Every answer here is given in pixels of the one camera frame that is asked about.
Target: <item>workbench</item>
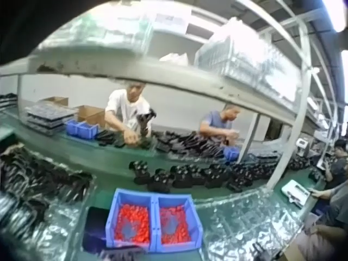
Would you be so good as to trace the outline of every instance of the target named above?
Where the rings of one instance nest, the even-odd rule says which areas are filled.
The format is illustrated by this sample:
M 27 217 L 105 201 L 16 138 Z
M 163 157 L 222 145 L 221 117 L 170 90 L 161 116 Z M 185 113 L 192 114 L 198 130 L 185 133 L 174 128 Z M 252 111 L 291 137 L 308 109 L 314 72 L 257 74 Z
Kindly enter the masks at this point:
M 62 162 L 72 168 L 83 169 L 92 172 L 97 176 L 96 183 L 98 188 L 95 195 L 91 198 L 89 206 L 109 209 L 116 188 L 124 188 L 138 191 L 146 191 L 145 186 L 135 185 L 132 181 L 133 174 L 128 170 L 128 164 L 132 160 L 145 160 L 148 162 L 150 172 L 154 172 L 157 168 L 169 169 L 173 165 L 187 164 L 187 162 L 179 162 L 168 160 L 165 156 L 157 155 L 154 151 L 133 150 L 129 148 L 108 148 L 99 147 L 97 144 L 66 137 L 65 135 L 56 135 L 54 137 L 43 136 L 31 129 L 28 129 L 23 124 L 8 115 L 2 115 L 2 128 L 0 131 L 9 135 L 11 131 L 18 139 L 31 150 L 38 151 L 56 161 Z M 322 189 L 323 184 L 314 184 L 308 179 L 308 170 L 290 172 L 280 180 L 276 185 L 271 195 L 271 200 L 275 204 L 286 206 L 287 211 L 294 216 L 303 220 L 316 203 L 314 198 L 310 198 L 305 207 L 299 209 L 288 202 L 288 199 L 281 193 L 281 187 L 289 180 L 294 179 L 302 184 L 305 188 Z M 263 182 L 255 183 L 253 188 L 264 185 Z M 203 200 L 214 200 L 214 198 L 230 197 L 231 192 L 226 188 L 206 189 L 195 187 L 191 189 L 172 189 L 172 193 L 190 193 L 195 200 L 196 205 Z M 236 212 L 238 209 L 234 207 L 224 213 L 226 217 L 231 217 L 231 212 Z M 80 250 L 82 235 L 84 232 L 84 224 L 86 220 L 86 212 L 79 224 L 79 231 L 75 239 L 75 245 L 71 249 L 66 260 L 97 260 L 95 256 L 82 252 Z M 198 215 L 203 224 L 208 224 L 207 215 Z M 166 260 L 202 260 L 201 254 L 198 251 L 166 254 Z M 163 260 L 162 255 L 146 255 L 143 260 Z

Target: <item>plastic bag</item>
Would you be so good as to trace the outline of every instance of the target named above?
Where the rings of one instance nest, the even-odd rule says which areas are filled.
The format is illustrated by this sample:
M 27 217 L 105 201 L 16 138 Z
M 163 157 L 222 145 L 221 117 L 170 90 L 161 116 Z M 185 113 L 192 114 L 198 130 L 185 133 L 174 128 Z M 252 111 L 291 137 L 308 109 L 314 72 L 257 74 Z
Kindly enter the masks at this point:
M 183 65 L 183 66 L 189 65 L 189 58 L 187 57 L 186 53 L 182 55 L 179 55 L 177 53 L 170 53 L 170 54 L 167 54 L 166 56 L 163 56 L 159 60 L 170 61 L 171 63 L 177 64 L 177 65 Z

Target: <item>worker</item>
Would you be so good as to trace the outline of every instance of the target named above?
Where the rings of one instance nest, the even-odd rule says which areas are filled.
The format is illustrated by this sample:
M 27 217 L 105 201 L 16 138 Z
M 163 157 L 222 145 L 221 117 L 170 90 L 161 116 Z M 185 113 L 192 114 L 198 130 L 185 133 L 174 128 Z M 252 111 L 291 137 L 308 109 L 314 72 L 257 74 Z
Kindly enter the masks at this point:
M 326 189 L 332 189 L 347 180 L 345 174 L 346 159 L 348 153 L 346 152 L 346 141 L 339 139 L 334 143 L 335 161 L 329 166 L 325 161 L 325 177 L 327 181 Z
M 127 145 L 139 142 L 140 126 L 136 118 L 150 111 L 149 103 L 142 97 L 145 83 L 128 82 L 126 89 L 115 90 L 105 108 L 105 122 L 116 131 L 122 132 Z M 145 126 L 146 136 L 151 134 L 151 121 Z
M 232 129 L 232 121 L 239 113 L 240 108 L 232 104 L 227 104 L 222 111 L 211 111 L 203 118 L 199 133 L 205 137 L 227 140 L 229 145 L 234 145 L 239 134 Z
M 348 235 L 348 181 L 330 190 L 310 192 L 313 197 L 329 200 L 330 205 L 321 217 L 309 214 L 294 244 L 306 261 L 329 260 Z

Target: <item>blue shirt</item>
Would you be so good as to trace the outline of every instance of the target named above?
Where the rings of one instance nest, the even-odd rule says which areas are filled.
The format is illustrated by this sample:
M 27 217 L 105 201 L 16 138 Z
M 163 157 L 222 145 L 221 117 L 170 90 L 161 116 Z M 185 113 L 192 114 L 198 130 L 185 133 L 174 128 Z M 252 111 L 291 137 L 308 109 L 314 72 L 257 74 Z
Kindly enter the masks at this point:
M 232 121 L 223 122 L 220 116 L 219 111 L 211 111 L 207 114 L 203 121 L 204 123 L 209 124 L 210 127 L 219 128 L 219 129 L 232 129 Z

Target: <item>metal pole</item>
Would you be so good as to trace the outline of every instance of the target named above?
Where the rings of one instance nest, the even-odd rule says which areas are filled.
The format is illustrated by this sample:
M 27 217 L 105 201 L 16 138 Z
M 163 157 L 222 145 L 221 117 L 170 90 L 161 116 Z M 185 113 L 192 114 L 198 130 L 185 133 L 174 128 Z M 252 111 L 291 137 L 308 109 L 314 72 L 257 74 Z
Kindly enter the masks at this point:
M 253 141 L 255 133 L 256 133 L 257 126 L 259 125 L 259 120 L 260 120 L 260 114 L 254 113 L 252 116 L 251 124 L 249 126 L 248 134 L 246 135 L 243 146 L 239 152 L 237 163 L 240 163 L 244 159 L 247 152 L 249 151 L 251 142 Z
M 304 59 L 302 60 L 302 65 L 301 65 L 302 96 L 300 100 L 299 113 L 297 114 L 297 117 L 295 119 L 293 130 L 291 132 L 291 135 L 287 144 L 285 145 L 285 149 L 280 158 L 280 161 L 276 169 L 274 170 L 272 177 L 267 183 L 267 188 L 269 189 L 273 189 L 275 185 L 278 183 L 278 181 L 280 180 L 280 178 L 282 177 L 289 163 L 289 160 L 293 154 L 293 151 L 296 147 L 296 142 L 300 136 L 301 128 L 306 117 L 307 97 L 310 92 L 310 81 L 312 80 L 312 73 L 310 70 L 310 67 L 312 67 L 312 60 L 310 57 L 310 42 L 309 42 L 307 26 L 305 25 L 299 26 L 299 32 L 300 32 L 301 48 L 305 58 L 305 60 Z

